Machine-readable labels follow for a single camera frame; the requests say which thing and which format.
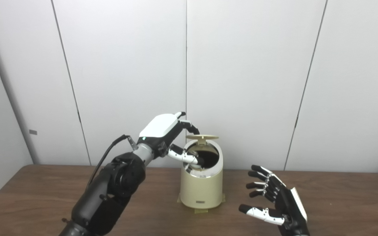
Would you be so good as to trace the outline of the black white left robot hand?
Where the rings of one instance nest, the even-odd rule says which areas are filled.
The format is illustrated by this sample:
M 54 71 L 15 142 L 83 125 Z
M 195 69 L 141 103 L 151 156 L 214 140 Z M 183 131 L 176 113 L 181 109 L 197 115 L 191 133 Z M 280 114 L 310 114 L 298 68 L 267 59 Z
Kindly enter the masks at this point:
M 185 129 L 189 133 L 200 134 L 198 128 L 192 122 L 180 120 L 180 117 L 185 115 L 185 112 L 160 114 L 154 117 L 140 132 L 134 152 L 146 166 L 152 160 L 165 156 L 197 167 L 204 165 L 204 160 L 197 153 L 189 152 L 173 144 L 174 140 Z

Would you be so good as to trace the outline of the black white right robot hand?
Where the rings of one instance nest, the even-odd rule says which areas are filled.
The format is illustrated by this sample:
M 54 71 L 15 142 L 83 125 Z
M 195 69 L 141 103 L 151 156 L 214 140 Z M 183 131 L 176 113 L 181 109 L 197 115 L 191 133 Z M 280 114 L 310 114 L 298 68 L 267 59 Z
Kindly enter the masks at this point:
M 260 180 L 246 184 L 247 189 L 254 189 L 249 197 L 265 197 L 274 208 L 241 204 L 240 212 L 277 225 L 282 236 L 310 235 L 306 210 L 295 187 L 288 188 L 275 173 L 258 165 L 251 166 L 248 176 Z

